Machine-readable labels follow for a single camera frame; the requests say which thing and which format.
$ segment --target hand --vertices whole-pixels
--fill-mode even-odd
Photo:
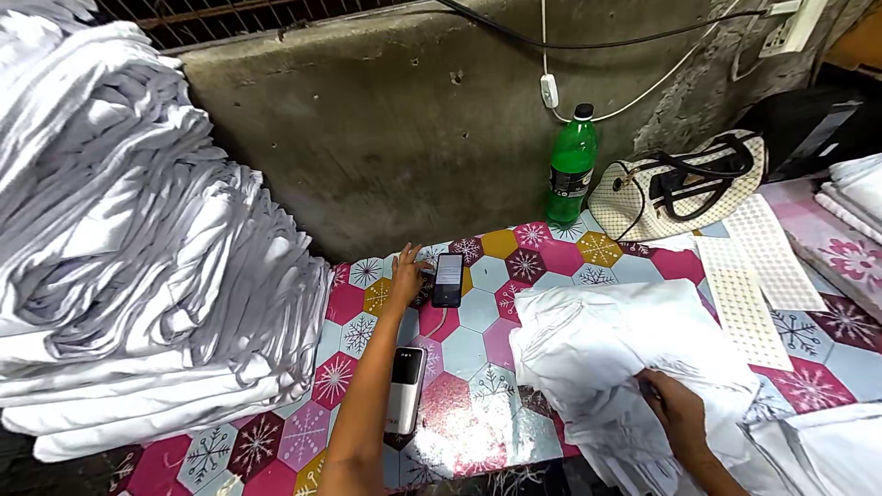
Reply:
[[[418,244],[411,249],[408,243],[401,250],[401,255],[392,259],[392,289],[389,291],[389,300],[400,308],[407,307],[420,291],[422,287],[420,269],[432,268],[432,264],[425,260],[414,262],[421,248],[422,245]]]
[[[654,388],[654,391],[644,391],[643,398],[664,427],[670,450],[677,460],[689,470],[689,465],[702,462],[708,455],[714,456],[707,447],[705,404],[701,398],[663,372],[644,369],[635,377]]]

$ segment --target black bag handle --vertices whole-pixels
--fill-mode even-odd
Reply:
[[[733,182],[734,181],[732,179],[723,179],[722,181],[720,181],[714,191],[714,194],[712,194],[711,197],[705,201],[704,205],[696,208],[690,214],[686,215],[680,215],[674,210],[674,195],[670,189],[663,186],[661,190],[664,193],[663,201],[665,210],[668,211],[668,217],[679,222],[687,222],[698,219],[701,215],[710,210],[711,207],[716,205],[718,201],[720,201],[722,195],[729,190],[729,187],[732,186]]]
[[[739,170],[720,172],[718,170],[702,169],[699,166],[686,163],[662,151],[655,152],[653,154],[653,158],[655,158],[655,160],[662,163],[663,165],[669,165],[674,169],[685,170],[704,177],[716,177],[720,179],[726,177],[741,177],[750,172],[751,169],[753,169],[753,155],[751,154],[751,151],[747,149],[744,143],[741,142],[740,139],[732,136],[731,134],[723,134],[722,136],[719,136],[717,137],[717,139],[714,140],[714,144],[717,143],[724,143],[735,150],[735,155],[741,159],[739,163],[742,164],[742,167]]]
[[[737,161],[741,165],[738,170],[726,172],[702,169],[701,167],[697,167],[678,160],[668,154],[665,154],[664,152],[659,152],[659,162],[662,162],[665,165],[669,165],[674,169],[681,170],[685,173],[691,172],[693,174],[699,174],[703,177],[722,179],[722,181],[717,184],[714,194],[712,194],[701,207],[698,207],[693,212],[685,215],[680,215],[674,210],[673,188],[665,181],[661,181],[660,186],[664,206],[665,209],[668,211],[668,217],[670,217],[671,219],[678,222],[688,222],[698,219],[701,215],[710,210],[711,207],[716,205],[717,202],[720,201],[720,199],[722,199],[722,195],[724,195],[726,191],[729,190],[735,178],[744,176],[753,168],[753,155],[751,154],[750,150],[747,149],[744,143],[741,142],[740,139],[735,138],[731,134],[723,134],[722,136],[714,140],[714,143],[716,142],[725,143],[726,145],[732,147],[733,150],[735,150],[735,155],[738,159],[741,159]],[[687,174],[678,174],[677,177],[680,178],[679,182],[682,183],[685,180],[686,176]]]

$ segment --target bottle cap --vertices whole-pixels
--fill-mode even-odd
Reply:
[[[577,121],[591,120],[594,115],[594,105],[590,103],[580,103],[576,105],[576,110],[572,113],[572,117]]]

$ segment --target white handbag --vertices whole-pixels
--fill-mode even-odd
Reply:
[[[757,133],[726,131],[690,154],[612,162],[588,209],[616,241],[674,236],[729,216],[759,187],[767,163]]]

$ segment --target concrete wall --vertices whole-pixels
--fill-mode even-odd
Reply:
[[[653,147],[685,151],[759,98],[804,86],[843,3],[830,0],[807,50],[729,82],[747,20],[721,25],[645,100],[598,123],[599,163]],[[466,2],[541,36],[537,0]],[[549,40],[590,43],[719,15],[729,0],[548,0]],[[744,1],[737,10],[752,8]],[[263,170],[276,201],[331,261],[385,255],[542,217],[560,124],[538,91],[541,51],[414,4],[364,19],[182,55],[198,104],[234,158]],[[743,60],[771,25],[759,22]],[[549,53],[561,111],[619,109],[665,74],[703,31],[630,47]]]

